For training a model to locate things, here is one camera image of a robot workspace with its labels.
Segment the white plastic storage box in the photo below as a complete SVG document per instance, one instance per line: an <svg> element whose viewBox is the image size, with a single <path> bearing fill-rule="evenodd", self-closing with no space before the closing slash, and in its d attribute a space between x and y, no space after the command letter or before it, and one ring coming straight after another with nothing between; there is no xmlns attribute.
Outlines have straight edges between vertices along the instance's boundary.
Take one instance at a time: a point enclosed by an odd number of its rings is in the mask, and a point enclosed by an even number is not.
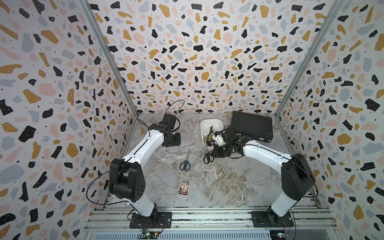
<svg viewBox="0 0 384 240"><path fill-rule="evenodd" d="M219 119L207 119L200 123L202 142L206 151L214 149L213 144L208 144L209 135L215 131L222 131L224 129L223 122Z"/></svg>

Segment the black handled large scissors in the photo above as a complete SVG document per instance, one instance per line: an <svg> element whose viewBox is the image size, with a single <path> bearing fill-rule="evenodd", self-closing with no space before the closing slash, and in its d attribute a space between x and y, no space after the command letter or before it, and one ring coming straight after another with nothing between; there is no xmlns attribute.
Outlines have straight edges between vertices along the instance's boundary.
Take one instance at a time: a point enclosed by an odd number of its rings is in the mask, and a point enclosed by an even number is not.
<svg viewBox="0 0 384 240"><path fill-rule="evenodd" d="M213 163L215 158L211 155L210 152L205 152L205 155L203 157L203 163L208 165L210 163Z"/></svg>

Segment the blue handled scissors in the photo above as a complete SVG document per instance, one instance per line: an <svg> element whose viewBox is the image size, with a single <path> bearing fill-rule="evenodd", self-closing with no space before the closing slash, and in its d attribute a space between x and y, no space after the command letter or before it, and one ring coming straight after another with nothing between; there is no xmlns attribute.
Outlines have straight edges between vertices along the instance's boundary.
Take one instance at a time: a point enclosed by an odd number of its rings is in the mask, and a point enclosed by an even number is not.
<svg viewBox="0 0 384 240"><path fill-rule="evenodd" d="M186 159L182 163L180 163L180 165L179 165L179 169L181 171L186 171L187 172L187 171L189 171L191 169L191 164L189 162L189 157L190 157L190 149L187 152Z"/></svg>

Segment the yellow black handled scissors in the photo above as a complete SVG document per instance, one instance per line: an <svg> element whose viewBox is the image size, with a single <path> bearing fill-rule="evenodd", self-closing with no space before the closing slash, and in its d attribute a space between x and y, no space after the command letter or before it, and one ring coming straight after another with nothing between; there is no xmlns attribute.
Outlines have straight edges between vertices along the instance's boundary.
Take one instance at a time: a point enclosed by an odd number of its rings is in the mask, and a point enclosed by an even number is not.
<svg viewBox="0 0 384 240"><path fill-rule="evenodd" d="M214 142L213 133L214 133L214 129L213 129L213 126L211 126L208 135L204 137L204 141L207 143L213 143Z"/></svg>

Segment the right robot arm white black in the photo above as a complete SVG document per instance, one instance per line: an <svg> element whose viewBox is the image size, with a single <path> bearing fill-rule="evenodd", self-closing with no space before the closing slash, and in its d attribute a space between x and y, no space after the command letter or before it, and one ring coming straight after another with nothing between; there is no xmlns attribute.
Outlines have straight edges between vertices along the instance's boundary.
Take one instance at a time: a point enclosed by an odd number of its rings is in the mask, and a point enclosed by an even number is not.
<svg viewBox="0 0 384 240"><path fill-rule="evenodd" d="M214 146L211 156L215 159L230 158L232 154L257 160L281 175L282 192L265 212L254 213L256 225L292 227L289 211L305 194L316 185L316 179L306 158L301 154L289 155L270 149L247 136L228 140L221 146Z"/></svg>

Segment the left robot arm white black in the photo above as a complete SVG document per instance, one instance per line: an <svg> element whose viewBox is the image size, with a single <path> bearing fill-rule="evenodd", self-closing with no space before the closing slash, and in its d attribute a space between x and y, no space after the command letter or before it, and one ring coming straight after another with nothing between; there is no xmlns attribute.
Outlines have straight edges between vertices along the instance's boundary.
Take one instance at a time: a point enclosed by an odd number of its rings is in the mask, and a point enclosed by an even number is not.
<svg viewBox="0 0 384 240"><path fill-rule="evenodd" d="M181 134L171 127L152 124L144 139L122 159L114 159L110 165L109 192L127 201L143 217L151 217L155 204L145 194L146 181L143 168L155 150L181 144Z"/></svg>

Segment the black hard case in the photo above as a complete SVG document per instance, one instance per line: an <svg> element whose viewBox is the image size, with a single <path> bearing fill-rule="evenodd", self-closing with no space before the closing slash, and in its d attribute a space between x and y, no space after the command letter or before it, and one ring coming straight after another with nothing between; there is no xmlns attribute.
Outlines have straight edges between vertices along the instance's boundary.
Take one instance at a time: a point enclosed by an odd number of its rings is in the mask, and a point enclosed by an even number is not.
<svg viewBox="0 0 384 240"><path fill-rule="evenodd" d="M253 140L271 142L273 139L273 120L271 117L234 111L231 127L240 136Z"/></svg>

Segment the colourful card pack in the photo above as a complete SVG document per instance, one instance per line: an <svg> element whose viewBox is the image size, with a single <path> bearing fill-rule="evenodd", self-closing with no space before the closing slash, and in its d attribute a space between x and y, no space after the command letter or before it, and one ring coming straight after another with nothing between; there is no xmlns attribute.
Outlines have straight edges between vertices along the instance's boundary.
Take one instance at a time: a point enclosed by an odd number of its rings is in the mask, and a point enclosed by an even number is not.
<svg viewBox="0 0 384 240"><path fill-rule="evenodd" d="M190 192L191 180L181 179L177 195L187 197Z"/></svg>

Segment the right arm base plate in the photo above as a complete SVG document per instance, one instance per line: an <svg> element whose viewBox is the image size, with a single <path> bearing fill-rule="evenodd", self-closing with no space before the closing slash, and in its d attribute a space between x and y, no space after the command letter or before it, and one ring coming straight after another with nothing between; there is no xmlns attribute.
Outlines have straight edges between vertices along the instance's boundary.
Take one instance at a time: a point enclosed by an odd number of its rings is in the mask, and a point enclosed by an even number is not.
<svg viewBox="0 0 384 240"><path fill-rule="evenodd" d="M254 228L294 227L293 217L290 213L286 213L283 217L279 217L273 211L254 211L251 212L251 219Z"/></svg>

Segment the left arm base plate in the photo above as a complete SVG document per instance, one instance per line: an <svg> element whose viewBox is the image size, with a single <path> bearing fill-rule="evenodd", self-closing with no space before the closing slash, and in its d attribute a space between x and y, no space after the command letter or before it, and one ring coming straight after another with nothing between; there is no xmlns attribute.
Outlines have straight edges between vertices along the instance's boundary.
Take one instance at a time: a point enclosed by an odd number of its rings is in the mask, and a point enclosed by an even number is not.
<svg viewBox="0 0 384 240"><path fill-rule="evenodd" d="M156 212L150 217L143 217L138 213L132 214L130 229L169 229L172 224L172 212Z"/></svg>

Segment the aluminium rail frame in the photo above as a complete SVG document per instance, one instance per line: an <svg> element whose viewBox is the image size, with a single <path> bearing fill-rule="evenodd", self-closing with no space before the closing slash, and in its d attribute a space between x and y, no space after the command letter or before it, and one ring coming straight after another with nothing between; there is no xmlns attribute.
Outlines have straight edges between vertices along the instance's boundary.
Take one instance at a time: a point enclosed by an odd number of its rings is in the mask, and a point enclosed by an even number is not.
<svg viewBox="0 0 384 240"><path fill-rule="evenodd" d="M341 240L330 211L294 207L274 227L265 207L159 208L153 226L130 208L93 211L85 240Z"/></svg>

